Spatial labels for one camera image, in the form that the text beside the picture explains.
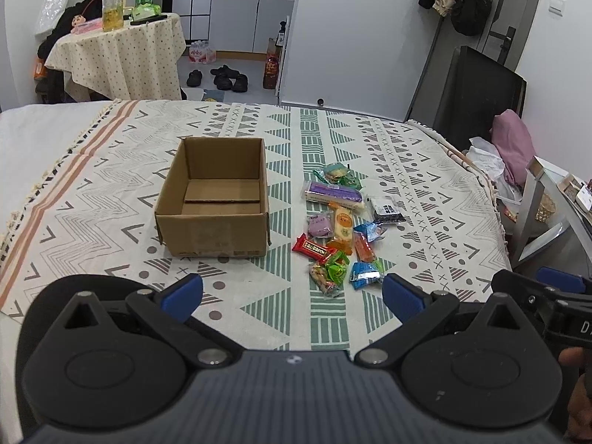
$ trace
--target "light switch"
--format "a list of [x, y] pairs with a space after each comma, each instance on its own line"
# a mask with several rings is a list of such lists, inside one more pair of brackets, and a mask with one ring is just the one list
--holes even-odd
[[563, 16], [565, 9], [565, 0], [551, 0], [549, 3], [549, 11], [559, 16]]

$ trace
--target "cardboard box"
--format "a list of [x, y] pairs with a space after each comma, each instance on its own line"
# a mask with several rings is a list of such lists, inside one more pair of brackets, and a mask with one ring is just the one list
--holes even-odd
[[183, 139], [155, 217], [159, 240], [175, 256], [265, 255], [270, 242], [263, 139]]

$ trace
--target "person's hand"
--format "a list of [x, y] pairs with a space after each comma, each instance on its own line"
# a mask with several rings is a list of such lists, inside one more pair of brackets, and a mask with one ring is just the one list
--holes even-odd
[[[564, 366], [584, 367], [584, 349], [571, 347], [559, 354], [559, 363]], [[592, 440], [592, 401], [586, 395], [584, 375], [579, 376], [567, 405], [569, 421], [566, 437]]]

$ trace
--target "slipper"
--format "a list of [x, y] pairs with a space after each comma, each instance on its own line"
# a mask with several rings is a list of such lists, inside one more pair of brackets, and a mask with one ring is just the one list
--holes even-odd
[[199, 70], [194, 70], [189, 73], [189, 78], [187, 79], [187, 86], [188, 87], [198, 87], [201, 85], [201, 72]]
[[216, 75], [214, 78], [214, 85], [218, 90], [230, 90], [232, 88], [232, 81], [224, 74]]
[[232, 87], [232, 91], [236, 91], [237, 93], [245, 93], [249, 88], [249, 79], [247, 75], [243, 75], [239, 73], [239, 76], [236, 77], [235, 84]]
[[209, 72], [212, 75], [222, 75], [228, 78], [236, 78], [239, 76], [239, 71], [229, 68], [228, 65], [222, 65], [220, 68], [212, 68]]

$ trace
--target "bedspread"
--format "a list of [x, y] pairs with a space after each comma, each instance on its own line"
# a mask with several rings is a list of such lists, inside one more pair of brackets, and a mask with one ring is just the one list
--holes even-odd
[[[0, 305], [16, 320], [61, 276], [116, 275], [163, 289], [198, 272], [204, 295], [194, 316], [242, 345], [357, 352], [400, 325], [380, 286], [353, 290], [346, 281], [342, 296], [325, 298], [309, 278], [309, 260], [291, 252], [306, 216], [326, 209], [303, 200], [303, 183], [334, 161], [349, 164], [364, 192], [392, 197], [407, 217], [375, 245], [387, 271], [426, 292], [484, 301], [492, 275], [510, 268], [487, 186], [441, 137], [413, 122], [155, 100], [114, 103], [89, 124], [31, 194], [3, 245]], [[264, 258], [180, 259], [159, 244], [153, 207], [179, 139], [190, 135], [265, 139], [272, 244]]]

